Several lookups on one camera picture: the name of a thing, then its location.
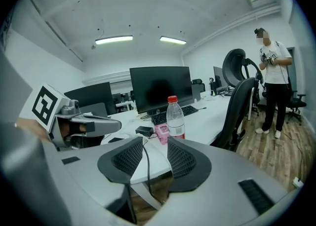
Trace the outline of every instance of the desk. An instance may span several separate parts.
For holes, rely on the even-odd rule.
[[[115,106],[117,107],[127,106],[127,111],[130,111],[129,105],[131,104],[133,104],[132,101],[127,101],[127,102],[117,103]]]
[[[223,129],[229,100],[230,97],[227,96],[210,96],[209,92],[201,93],[201,100],[192,104],[192,106],[197,109],[207,108],[184,117],[186,139],[210,145]],[[135,136],[135,129],[139,126],[154,127],[150,120],[141,120],[136,110],[114,114],[111,117],[119,120],[122,123],[122,128],[105,138],[101,142],[102,145],[107,144],[114,137],[128,138]],[[171,170],[167,159],[167,144],[162,145],[158,138],[152,138],[150,142],[145,144],[145,148],[150,160],[151,179]],[[143,158],[130,180],[131,187],[145,201],[159,209],[161,205],[150,196],[145,181],[147,181],[147,157],[143,151]]]

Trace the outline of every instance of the ceiling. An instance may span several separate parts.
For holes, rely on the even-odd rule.
[[[113,55],[179,54],[225,24],[275,0],[33,0],[42,19],[83,61]],[[134,40],[96,46],[95,40]],[[186,45],[160,42],[160,36]]]

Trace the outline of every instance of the black power adapter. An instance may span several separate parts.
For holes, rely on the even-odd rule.
[[[150,137],[153,133],[154,133],[154,128],[152,127],[144,127],[144,126],[139,126],[136,130],[135,130],[136,134],[140,133],[145,137]]]

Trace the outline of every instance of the black pants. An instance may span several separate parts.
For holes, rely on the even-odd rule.
[[[266,120],[262,130],[270,129],[277,104],[276,130],[281,131],[285,119],[286,105],[289,101],[289,90],[286,84],[265,84],[267,88]]]

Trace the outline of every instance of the white sneakers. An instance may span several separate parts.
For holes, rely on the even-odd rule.
[[[255,132],[257,133],[257,134],[262,134],[262,133],[264,133],[264,134],[268,134],[268,132],[269,132],[269,130],[262,130],[262,128],[258,128],[258,129],[256,129],[255,130]]]
[[[269,130],[262,130],[262,128],[258,128],[258,129],[256,129],[255,130],[255,132],[257,133],[257,134],[268,134],[269,133]],[[276,131],[276,134],[275,134],[275,138],[277,138],[277,139],[279,139],[280,138],[280,136],[281,136],[281,131]]]
[[[281,131],[276,131],[275,138],[279,139],[281,136]]]

